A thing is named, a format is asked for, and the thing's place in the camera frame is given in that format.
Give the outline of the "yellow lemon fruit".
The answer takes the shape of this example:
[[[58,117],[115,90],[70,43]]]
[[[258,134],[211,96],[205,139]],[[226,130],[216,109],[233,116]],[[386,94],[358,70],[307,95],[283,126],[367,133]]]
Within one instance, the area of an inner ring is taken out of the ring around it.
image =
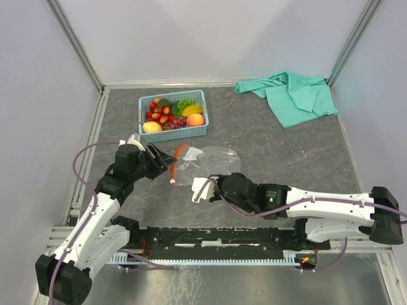
[[[162,126],[156,121],[148,121],[142,125],[144,133],[156,133],[162,131]]]

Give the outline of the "clear orange zip bag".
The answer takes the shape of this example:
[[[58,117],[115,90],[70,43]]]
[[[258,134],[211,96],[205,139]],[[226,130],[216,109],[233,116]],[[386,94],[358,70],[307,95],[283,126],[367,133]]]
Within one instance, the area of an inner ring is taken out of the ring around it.
[[[174,157],[177,161],[170,167],[170,183],[173,186],[191,186],[195,177],[229,175],[241,170],[238,154],[225,147],[196,148],[181,144]]]

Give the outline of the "orange peach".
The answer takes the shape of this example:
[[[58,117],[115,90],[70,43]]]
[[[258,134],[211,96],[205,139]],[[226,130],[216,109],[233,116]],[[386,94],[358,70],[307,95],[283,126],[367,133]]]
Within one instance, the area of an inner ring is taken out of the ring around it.
[[[187,117],[186,124],[188,127],[202,126],[205,124],[205,118],[201,114],[191,114]]]

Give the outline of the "yellow mango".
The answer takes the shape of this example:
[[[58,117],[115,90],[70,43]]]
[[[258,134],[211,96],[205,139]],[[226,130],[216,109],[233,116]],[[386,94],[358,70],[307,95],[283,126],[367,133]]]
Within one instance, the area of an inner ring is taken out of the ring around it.
[[[182,116],[187,118],[187,117],[191,116],[192,114],[201,114],[202,112],[203,112],[202,106],[200,106],[198,104],[193,104],[193,105],[189,105],[185,109],[183,109]]]

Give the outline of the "light blue plastic basket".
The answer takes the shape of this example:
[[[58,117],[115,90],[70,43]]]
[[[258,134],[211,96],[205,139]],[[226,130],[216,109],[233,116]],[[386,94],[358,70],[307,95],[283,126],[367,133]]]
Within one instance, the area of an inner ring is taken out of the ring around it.
[[[202,106],[203,112],[201,115],[205,118],[205,124],[196,127],[184,127],[176,130],[163,130],[156,133],[144,133],[142,125],[147,122],[145,114],[149,110],[149,103],[155,98],[166,98],[173,103],[172,113],[176,118],[183,117],[182,111],[178,111],[177,102],[180,100],[194,100],[195,104]],[[152,95],[142,97],[139,99],[139,134],[144,137],[146,142],[160,142],[165,140],[176,140],[188,137],[203,136],[207,133],[207,126],[209,124],[209,118],[207,114],[207,108],[205,103],[204,92],[202,90],[181,91],[176,93],[168,93],[162,95]]]

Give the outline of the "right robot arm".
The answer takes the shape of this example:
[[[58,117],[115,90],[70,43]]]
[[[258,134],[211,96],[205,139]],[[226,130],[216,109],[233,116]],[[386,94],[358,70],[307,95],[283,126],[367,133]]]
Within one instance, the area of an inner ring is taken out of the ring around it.
[[[404,242],[403,213],[386,187],[367,193],[337,194],[307,191],[282,184],[256,184],[241,173],[212,175],[210,201],[225,201],[250,218],[302,221],[292,232],[298,248],[338,238],[363,238],[384,245]]]

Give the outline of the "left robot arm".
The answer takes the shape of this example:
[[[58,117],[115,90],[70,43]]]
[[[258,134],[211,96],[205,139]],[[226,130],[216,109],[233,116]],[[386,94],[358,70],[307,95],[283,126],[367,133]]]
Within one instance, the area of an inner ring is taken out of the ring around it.
[[[107,231],[103,229],[138,180],[153,180],[176,161],[153,144],[118,142],[114,163],[98,181],[82,218],[54,253],[36,261],[39,292],[49,298],[49,304],[83,304],[94,278],[109,259],[124,246],[139,244],[141,233],[135,220],[124,219]]]

